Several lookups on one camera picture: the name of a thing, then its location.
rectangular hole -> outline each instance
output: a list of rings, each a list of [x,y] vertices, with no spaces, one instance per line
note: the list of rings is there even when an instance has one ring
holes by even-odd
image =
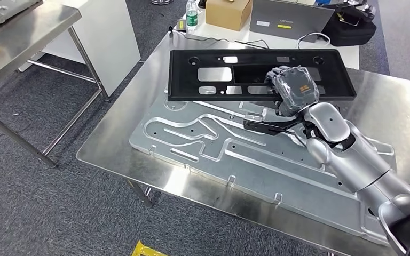
[[[199,93],[201,95],[216,94],[216,87],[214,87],[214,86],[201,86],[201,87],[199,87]]]
[[[320,95],[326,94],[326,90],[323,86],[317,85],[317,87],[318,87],[318,92],[320,93]]]
[[[248,86],[248,92],[250,94],[268,94],[268,90],[272,88],[268,86]]]
[[[227,86],[227,90],[225,91],[227,95],[235,95],[235,94],[243,94],[241,86]]]
[[[320,75],[320,71],[318,70],[318,68],[307,67],[307,70],[309,71],[309,74],[314,81],[316,82],[321,81],[321,75]]]
[[[278,67],[279,64],[234,65],[235,84],[263,84],[266,73]]]
[[[195,162],[195,163],[197,163],[197,162],[199,161],[199,158],[198,158],[198,157],[193,156],[193,155],[191,155],[191,154],[188,154],[188,153],[186,153],[186,152],[183,152],[183,151],[181,151],[181,150],[178,150],[178,149],[176,149],[176,148],[171,148],[171,149],[170,149],[170,152],[171,152],[172,154],[174,154],[174,155],[177,155],[177,156],[179,156],[179,157],[182,157],[182,158],[184,158],[184,159],[187,159],[187,160],[192,161],[192,162]]]
[[[225,63],[238,63],[237,56],[225,56],[223,57],[223,60]]]
[[[276,60],[277,62],[280,62],[280,63],[290,63],[290,57],[287,57],[287,56],[276,57]]]
[[[232,70],[229,67],[223,68],[199,68],[197,79],[201,82],[230,82],[232,80]]]

black rectangular plate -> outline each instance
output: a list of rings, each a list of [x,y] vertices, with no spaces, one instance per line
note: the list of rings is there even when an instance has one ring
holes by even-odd
[[[224,57],[237,57],[225,63]],[[337,50],[172,50],[169,69],[169,101],[274,101],[278,94],[251,94],[264,86],[268,71],[278,66],[308,67],[320,89],[320,100],[353,100],[356,97],[345,65]],[[199,68],[229,67],[229,82],[201,82]],[[215,94],[201,94],[202,86],[214,86]],[[238,86],[238,94],[227,94]]]

black bag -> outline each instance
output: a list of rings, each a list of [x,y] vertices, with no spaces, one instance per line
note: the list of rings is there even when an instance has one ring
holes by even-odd
[[[356,26],[340,21],[337,12],[333,14],[322,33],[331,39],[333,46],[363,45],[368,43],[376,32],[376,25],[360,19]]]

silver laptop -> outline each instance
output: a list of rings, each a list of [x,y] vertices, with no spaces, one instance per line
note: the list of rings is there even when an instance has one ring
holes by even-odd
[[[252,32],[299,39],[312,32],[321,32],[334,10],[280,0],[253,0],[249,30]],[[317,36],[304,41],[315,42]]]

robotic arm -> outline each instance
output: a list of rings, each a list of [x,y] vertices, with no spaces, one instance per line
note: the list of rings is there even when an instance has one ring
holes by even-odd
[[[303,124],[312,157],[368,205],[397,254],[410,255],[410,185],[333,105],[318,102],[317,86],[306,68],[274,68],[267,73],[266,82],[282,98],[276,102],[277,114],[296,118],[276,123],[245,119],[245,128],[276,135]]]

